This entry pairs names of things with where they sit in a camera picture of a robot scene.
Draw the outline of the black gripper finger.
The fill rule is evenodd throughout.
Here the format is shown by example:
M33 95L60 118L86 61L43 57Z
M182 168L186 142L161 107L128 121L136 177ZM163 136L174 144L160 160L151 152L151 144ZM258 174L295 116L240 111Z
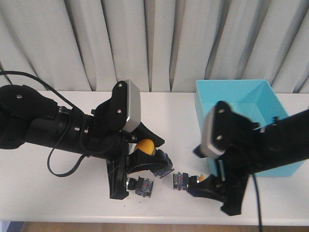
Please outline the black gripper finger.
M110 199L123 200L129 195L126 189L126 162L128 153L129 145L125 145L118 158L112 161L106 161Z
M134 151L129 155L128 174L150 171L153 174L169 174L174 171L168 154L159 149L165 140L151 132L143 123L133 131L136 137Z
M227 194L223 182L219 177L212 174L205 180L190 185L187 188L187 192L194 197L209 198L222 203L227 201Z
M227 200L221 206L221 210L229 216L241 214L244 193L249 176L228 176L225 179L225 191Z

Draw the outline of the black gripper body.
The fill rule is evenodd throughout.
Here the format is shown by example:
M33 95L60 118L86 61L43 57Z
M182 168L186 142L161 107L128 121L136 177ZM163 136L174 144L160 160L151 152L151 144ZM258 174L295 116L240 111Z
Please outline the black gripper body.
M234 171L236 176L248 175L249 157L246 152L252 147L250 140L253 138L253 132L259 128L258 122L252 122L250 119L236 114L237 134L230 147L215 162L215 174L220 180L225 182L228 176L233 176L229 172Z
M86 155L116 160L127 141L133 141L135 126L126 128L127 100L109 99L92 110L86 125Z

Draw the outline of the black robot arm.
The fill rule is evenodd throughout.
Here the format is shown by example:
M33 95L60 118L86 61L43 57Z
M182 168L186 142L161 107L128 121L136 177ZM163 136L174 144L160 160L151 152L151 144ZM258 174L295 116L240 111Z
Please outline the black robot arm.
M76 106L59 106L28 86L2 86L0 146L17 149L30 143L79 154L75 165L62 177L73 174L86 157L105 159L110 198L122 200L128 196L126 158L135 139L133 129L126 127L127 110L124 82L90 115Z
M308 159L309 113L275 117L260 127L219 101L205 118L202 142L194 152L213 160L215 173L207 178L175 173L174 188L220 201L227 215L239 215L250 176Z

